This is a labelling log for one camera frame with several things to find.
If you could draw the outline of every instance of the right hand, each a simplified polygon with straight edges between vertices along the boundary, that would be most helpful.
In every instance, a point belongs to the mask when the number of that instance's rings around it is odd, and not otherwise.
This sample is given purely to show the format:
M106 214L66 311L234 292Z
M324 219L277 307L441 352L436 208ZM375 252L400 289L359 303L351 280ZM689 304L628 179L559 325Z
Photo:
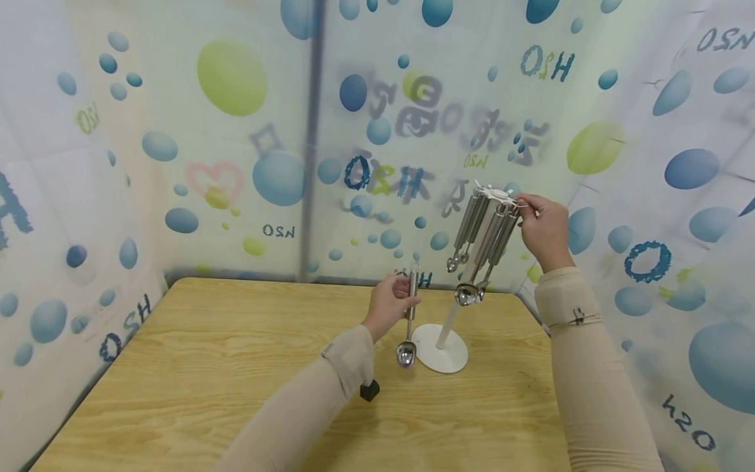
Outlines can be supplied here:
M569 210L560 203L539 195L520 193L517 203L522 215L522 238L534 255L543 273L562 267L573 267L569 253Z

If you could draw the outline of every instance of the beige sleeve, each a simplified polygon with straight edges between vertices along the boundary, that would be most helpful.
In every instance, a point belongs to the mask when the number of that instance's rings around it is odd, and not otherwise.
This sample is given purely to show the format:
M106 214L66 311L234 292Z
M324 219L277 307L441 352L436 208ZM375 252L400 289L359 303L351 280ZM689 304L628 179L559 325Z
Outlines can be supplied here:
M552 337L553 383L572 470L663 472L643 408L579 269L542 276L535 300Z
M372 336L363 325L335 338L262 405L214 470L297 470L349 398L372 379L373 357Z

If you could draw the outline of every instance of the printed backdrop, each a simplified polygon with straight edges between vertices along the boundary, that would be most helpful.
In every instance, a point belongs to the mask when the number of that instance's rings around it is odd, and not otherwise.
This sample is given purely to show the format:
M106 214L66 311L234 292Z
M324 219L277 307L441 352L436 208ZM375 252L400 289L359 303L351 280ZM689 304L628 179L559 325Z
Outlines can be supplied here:
M755 463L748 0L6 0L0 26L0 470L166 279L452 287L475 181L569 206L666 469ZM537 316L541 274L516 234L493 289Z

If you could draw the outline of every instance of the blue bubble print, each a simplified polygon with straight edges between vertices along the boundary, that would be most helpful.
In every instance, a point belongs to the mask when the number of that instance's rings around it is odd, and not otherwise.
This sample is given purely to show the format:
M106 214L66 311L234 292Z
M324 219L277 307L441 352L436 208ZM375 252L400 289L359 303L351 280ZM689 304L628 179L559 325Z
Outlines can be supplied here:
M737 219L731 208L714 206L700 210L689 220L689 232L705 242L716 242Z
M715 154L694 148L676 154L666 165L664 177L673 188L690 190L713 180L718 170L719 162Z
M616 69L608 69L604 73L600 74L598 78L598 87L601 90L608 90L616 84L618 80L618 71Z
M679 108L692 91L692 74L680 70L663 87L653 105L653 116L662 116Z
M29 361L32 360L32 354L34 353L34 347L31 343L21 343L16 349L16 354L13 356L13 364L24 367Z
M73 269L82 265L87 260L87 249L82 245L73 245L66 253L66 264Z
M152 159L168 162L178 156L178 145L173 138L160 131L148 131L142 136L142 149Z
M613 13L619 5L621 5L621 0L602 0L600 10L605 14Z
M341 105L350 112L359 111L367 101L367 82L359 74L352 74L341 82Z
M136 72L129 72L126 74L126 82L131 87L141 87L144 81L142 80L141 76L137 74Z
M422 19L433 28L445 25L453 11L454 0L422 0Z
M582 30L582 26L584 26L584 21L582 20L582 17L576 17L574 21L572 21L572 28L571 31L573 34L577 34Z
M251 179L262 198L273 205L295 205L304 196L304 163L284 151L262 155L254 164Z
M305 41L315 35L319 24L315 0L281 0L281 20L288 33Z
M595 237L595 208L586 207L569 217L569 250L577 255L584 252Z
M351 21L356 20L359 16L359 8L361 0L340 0L338 2L338 10L341 12L341 16Z
M689 366L718 403L755 415L755 333L738 322L701 329L689 344Z
M0 315L5 318L13 316L18 310L18 295L9 292L0 298Z
M121 250L118 253L121 265L126 269L133 269L137 265L138 258L137 243L132 238L126 238L123 244L121 244Z
M395 249L401 244L401 233L396 230L385 230L380 235L380 244L385 249Z
M372 200L366 195L357 195L351 199L349 209L354 216L367 218L372 213Z
M625 315L642 316L650 312L653 300L642 288L624 287L614 295L614 304Z
M534 25L543 23L556 11L557 6L559 0L527 0L525 18Z
M176 233L190 234L199 228L199 219L188 208L171 208L165 214L165 226Z
M439 231L430 238L430 248L434 251L441 251L448 245L448 233Z
M717 94L731 94L747 84L750 80L750 71L742 67L732 67L725 70L713 83L713 91Z
M629 249L629 245L632 244L632 236L632 228L627 225L616 227L609 233L609 246L615 252L621 254Z
M373 119L367 125L367 139L375 146L382 146L390 139L390 122L384 117Z
M68 72L57 75L57 86L66 95L76 95L76 80Z
M110 43L110 47L118 52L128 51L128 38L118 31L111 31L107 33L107 42Z
M117 101L123 101L126 99L126 95L128 95L128 92L126 91L126 87L116 82L115 84L110 85L110 94Z
M32 338L42 344L55 341L66 327L67 317L68 309L62 301L43 301L34 309L29 319Z
M341 176L343 166L335 157L330 157L317 165L317 178L325 185L335 184Z
M112 54L102 53L100 54L100 67L105 72L114 74L116 73L116 70L118 70L118 62Z

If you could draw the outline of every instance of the wooden table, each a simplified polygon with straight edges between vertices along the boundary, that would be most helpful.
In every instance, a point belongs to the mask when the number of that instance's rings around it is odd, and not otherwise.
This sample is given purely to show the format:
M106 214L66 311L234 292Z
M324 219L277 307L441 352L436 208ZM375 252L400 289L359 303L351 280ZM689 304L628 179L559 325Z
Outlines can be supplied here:
M421 290L416 325L451 293ZM210 470L262 402L360 322L370 288L182 279L34 467ZM376 346L372 402L355 395L304 470L569 470L550 341L521 301L488 294L460 312L463 371L396 364L405 324Z

